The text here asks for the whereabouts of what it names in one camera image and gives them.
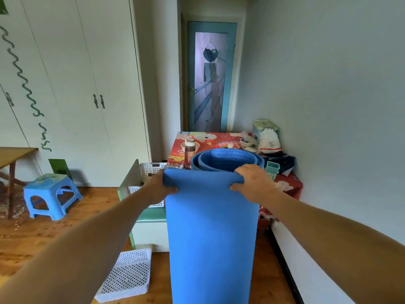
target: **door handle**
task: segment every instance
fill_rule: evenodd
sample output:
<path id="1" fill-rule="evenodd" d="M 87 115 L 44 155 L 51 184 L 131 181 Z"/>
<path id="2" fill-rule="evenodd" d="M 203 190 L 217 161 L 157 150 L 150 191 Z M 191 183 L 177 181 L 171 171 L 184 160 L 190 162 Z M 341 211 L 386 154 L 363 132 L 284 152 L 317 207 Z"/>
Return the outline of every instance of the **door handle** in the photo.
<path id="1" fill-rule="evenodd" d="M 102 95 L 100 95 L 100 102 L 101 102 L 101 105 L 103 106 L 103 109 L 105 109 L 104 100 L 103 100 L 103 96 L 102 96 Z"/>
<path id="2" fill-rule="evenodd" d="M 96 108 L 98 109 L 98 108 L 99 108 L 99 103 L 97 102 L 96 95 L 93 94 L 93 97 L 94 97 L 94 103 L 95 103 L 95 105 L 96 105 Z"/>
<path id="3" fill-rule="evenodd" d="M 4 92 L 4 94 L 6 95 L 6 99 L 7 99 L 8 103 L 9 103 L 9 105 L 10 105 L 11 107 L 13 107 L 13 106 L 14 106 L 14 103 L 13 103 L 13 101 L 11 100 L 10 94 L 7 93 L 7 92 Z"/>

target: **rolled yoga mat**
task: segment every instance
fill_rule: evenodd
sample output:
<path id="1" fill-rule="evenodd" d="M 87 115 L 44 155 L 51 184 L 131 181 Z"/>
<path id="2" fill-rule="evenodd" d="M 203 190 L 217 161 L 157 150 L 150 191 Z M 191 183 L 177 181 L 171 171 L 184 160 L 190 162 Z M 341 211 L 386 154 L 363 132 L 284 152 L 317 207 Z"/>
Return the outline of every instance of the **rolled yoga mat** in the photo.
<path id="1" fill-rule="evenodd" d="M 229 189 L 243 183 L 230 170 L 253 161 L 263 167 L 264 162 L 235 150 L 199 153 L 191 171 L 165 169 L 164 184 L 179 188 L 166 198 L 174 304 L 249 301 L 259 205 Z"/>

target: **cartoon print tablecloth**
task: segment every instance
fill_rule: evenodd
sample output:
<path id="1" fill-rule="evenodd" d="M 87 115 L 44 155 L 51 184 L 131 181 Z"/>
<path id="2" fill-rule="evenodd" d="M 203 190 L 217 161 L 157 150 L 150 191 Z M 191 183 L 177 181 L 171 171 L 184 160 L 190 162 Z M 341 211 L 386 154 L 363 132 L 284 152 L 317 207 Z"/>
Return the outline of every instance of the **cartoon print tablecloth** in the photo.
<path id="1" fill-rule="evenodd" d="M 184 145 L 182 147 L 182 143 L 190 137 L 194 138 L 199 145 L 197 145 L 198 149 L 196 152 L 220 148 L 223 145 L 228 148 L 240 148 L 241 135 L 239 133 L 178 132 L 169 159 L 167 160 L 169 166 L 180 167 L 184 163 Z M 279 190 L 296 199 L 300 198 L 302 182 L 294 173 L 290 173 L 288 176 L 278 174 L 275 182 Z M 271 212 L 261 206 L 259 219 L 270 220 L 271 218 L 274 218 Z"/>

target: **white wardrobe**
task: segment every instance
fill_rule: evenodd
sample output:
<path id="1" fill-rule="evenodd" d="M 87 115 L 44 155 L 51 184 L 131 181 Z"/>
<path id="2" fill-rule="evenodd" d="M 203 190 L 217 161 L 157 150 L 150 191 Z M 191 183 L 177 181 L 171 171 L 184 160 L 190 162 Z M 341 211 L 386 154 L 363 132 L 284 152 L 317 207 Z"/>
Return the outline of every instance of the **white wardrobe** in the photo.
<path id="1" fill-rule="evenodd" d="M 119 186 L 136 159 L 150 161 L 131 1 L 4 2 L 0 117 L 21 132 L 4 133 L 2 121 L 0 146 L 23 136 L 40 149 L 42 173 L 51 172 L 49 158 L 65 159 L 77 185 Z"/>

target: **bottle cap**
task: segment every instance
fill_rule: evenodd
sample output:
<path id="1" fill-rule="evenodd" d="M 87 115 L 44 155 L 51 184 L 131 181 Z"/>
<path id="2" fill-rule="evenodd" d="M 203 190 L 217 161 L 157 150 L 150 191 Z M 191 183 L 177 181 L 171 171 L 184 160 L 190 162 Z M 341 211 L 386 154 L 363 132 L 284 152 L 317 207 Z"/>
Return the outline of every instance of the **bottle cap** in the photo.
<path id="1" fill-rule="evenodd" d="M 196 145 L 195 140 L 193 138 L 189 138 L 188 140 L 185 141 L 184 144 L 185 144 L 185 146 L 188 146 L 188 147 L 192 147 L 192 146 Z"/>

